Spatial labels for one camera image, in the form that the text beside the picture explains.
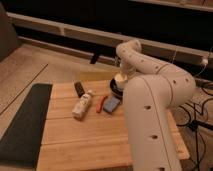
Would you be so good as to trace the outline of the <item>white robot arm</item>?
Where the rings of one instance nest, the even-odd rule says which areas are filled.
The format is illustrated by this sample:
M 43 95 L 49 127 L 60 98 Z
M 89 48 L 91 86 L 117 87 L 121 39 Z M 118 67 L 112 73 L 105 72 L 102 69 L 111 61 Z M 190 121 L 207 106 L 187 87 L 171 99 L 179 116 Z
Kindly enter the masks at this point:
M 116 53 L 141 72 L 124 87 L 123 108 L 134 171 L 182 171 L 167 110 L 190 100 L 194 77 L 186 70 L 141 52 L 138 40 L 121 43 Z

